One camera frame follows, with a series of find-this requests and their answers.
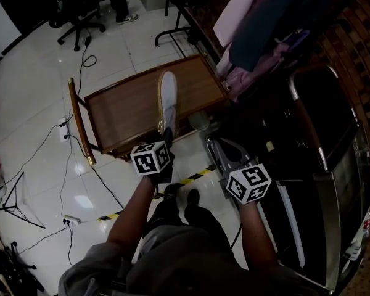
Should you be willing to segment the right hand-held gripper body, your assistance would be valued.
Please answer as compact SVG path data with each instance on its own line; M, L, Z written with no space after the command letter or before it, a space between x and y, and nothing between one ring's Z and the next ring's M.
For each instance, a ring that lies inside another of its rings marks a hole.
M266 194L271 178L264 165L258 164L242 146L228 139L207 136L206 142L220 172L219 183L226 198L247 204Z

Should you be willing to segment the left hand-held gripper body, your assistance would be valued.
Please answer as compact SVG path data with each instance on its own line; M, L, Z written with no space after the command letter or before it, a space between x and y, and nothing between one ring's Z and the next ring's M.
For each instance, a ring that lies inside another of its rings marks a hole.
M149 176L154 184L171 183L173 155L164 141L136 146L131 160L140 176Z

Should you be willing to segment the wooden shelf cart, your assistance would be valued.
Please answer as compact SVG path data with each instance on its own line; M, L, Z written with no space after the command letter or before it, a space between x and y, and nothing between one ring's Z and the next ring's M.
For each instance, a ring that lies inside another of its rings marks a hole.
M68 88L82 149L90 165L93 152L130 159L132 148L158 139L158 82L165 72L177 80L177 133L191 132L188 116L206 111L216 115L228 93L201 55L193 55L145 70L100 89L85 98L77 94L73 78Z

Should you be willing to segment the person's right forearm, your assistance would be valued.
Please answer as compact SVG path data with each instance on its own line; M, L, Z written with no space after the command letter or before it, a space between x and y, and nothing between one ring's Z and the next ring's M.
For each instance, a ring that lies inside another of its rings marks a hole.
M242 247L249 270L267 271L277 266L278 259L273 243L263 224L255 202L240 206Z

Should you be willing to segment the person's left forearm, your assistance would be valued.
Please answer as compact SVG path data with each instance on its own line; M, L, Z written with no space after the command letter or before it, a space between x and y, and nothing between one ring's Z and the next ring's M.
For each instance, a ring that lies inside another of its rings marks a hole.
M109 232L107 242L118 245L124 258L131 259L136 251L154 194L151 179L143 176Z

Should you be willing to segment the yellow black floor tape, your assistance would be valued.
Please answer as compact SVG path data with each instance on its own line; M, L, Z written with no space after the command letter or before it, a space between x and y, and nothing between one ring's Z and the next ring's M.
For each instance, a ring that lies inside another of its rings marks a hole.
M185 186L187 184L193 183L194 181L198 180L199 178L201 178L201 177L203 177L203 176L205 176L205 175L207 175L207 174L209 174L209 173L211 173L215 170L216 170L216 166L210 165L206 169L181 180L179 182L179 184L182 185L182 186ZM115 218L120 216L121 213L122 213L122 211L120 210L120 211L112 213L112 214L102 215L102 216L98 217L97 220L100 221L100 222L104 222L104 221L108 221L108 220L114 220Z

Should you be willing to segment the person's black trousers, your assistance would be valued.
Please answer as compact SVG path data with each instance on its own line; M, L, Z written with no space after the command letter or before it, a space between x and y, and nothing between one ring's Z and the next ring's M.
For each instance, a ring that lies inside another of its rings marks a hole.
M230 247L228 238L219 223L213 216L210 210L198 206L188 206L184 210L184 217L187 224L183 223L179 217L179 209L176 200L164 200L160 202L152 215L151 219L147 222L147 226L142 235L143 238L157 229L159 226L191 226L200 228L222 243L224 246Z

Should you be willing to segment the purple hanging garment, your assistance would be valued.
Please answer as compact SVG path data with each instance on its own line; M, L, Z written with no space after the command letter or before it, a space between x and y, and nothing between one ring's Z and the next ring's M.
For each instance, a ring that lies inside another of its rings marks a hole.
M229 93L230 100L237 102L238 97L251 85L266 74L277 70L286 55L301 45L309 34L309 30L299 29L286 36L282 41L275 39L273 50L262 55L251 72L235 67L229 61L229 50L231 48L231 45L229 45L216 66L216 75Z

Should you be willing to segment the person's grey shirt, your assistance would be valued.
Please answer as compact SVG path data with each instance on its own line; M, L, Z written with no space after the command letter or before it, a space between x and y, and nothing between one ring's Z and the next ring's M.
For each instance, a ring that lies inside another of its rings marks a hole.
M58 296L319 296L291 269L243 269L229 247L200 228L159 226L135 264L118 244L92 246L59 280Z

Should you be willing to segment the black light stand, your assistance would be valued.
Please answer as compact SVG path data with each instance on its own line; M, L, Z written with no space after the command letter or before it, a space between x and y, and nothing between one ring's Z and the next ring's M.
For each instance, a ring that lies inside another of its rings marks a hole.
M39 219L36 216L34 216L33 219L30 219L20 207L20 202L18 199L18 185L23 178L24 172L21 172L11 189L8 189L9 183L5 181L7 192L2 199L2 202L0 203L0 212L6 212L30 225L36 226L37 228L45 229L46 227L42 223L40 223Z

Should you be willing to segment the black office chair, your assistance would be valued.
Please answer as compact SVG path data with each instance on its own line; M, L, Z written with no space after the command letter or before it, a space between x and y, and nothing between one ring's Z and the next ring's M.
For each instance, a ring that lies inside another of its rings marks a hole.
M98 28L105 31L105 26L91 20L100 17L101 0L56 0L56 9L51 12L48 24L52 28L60 28L70 23L72 27L66 31L58 40L62 45L65 39L72 33L75 34L75 51L80 50L80 34L84 29Z

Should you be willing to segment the white hanging shirt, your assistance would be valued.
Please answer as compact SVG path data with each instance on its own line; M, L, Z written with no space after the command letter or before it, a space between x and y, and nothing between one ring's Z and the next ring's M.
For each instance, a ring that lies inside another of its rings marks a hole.
M232 41L238 26L252 3L253 0L230 0L228 2L213 27L221 46L226 47Z

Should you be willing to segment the dark teal hanging shirt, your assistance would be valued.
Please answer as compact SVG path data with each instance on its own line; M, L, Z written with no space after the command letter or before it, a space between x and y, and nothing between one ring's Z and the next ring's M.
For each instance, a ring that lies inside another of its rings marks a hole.
M264 0L245 19L229 50L229 61L251 72L259 58L297 29L306 29L327 11L332 0Z

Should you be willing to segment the black folded equipment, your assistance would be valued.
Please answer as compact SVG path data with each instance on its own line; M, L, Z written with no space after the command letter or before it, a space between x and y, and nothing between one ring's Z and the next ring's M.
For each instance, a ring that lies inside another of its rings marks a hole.
M34 266L26 266L13 260L0 250L0 296L38 296L45 288L29 272Z

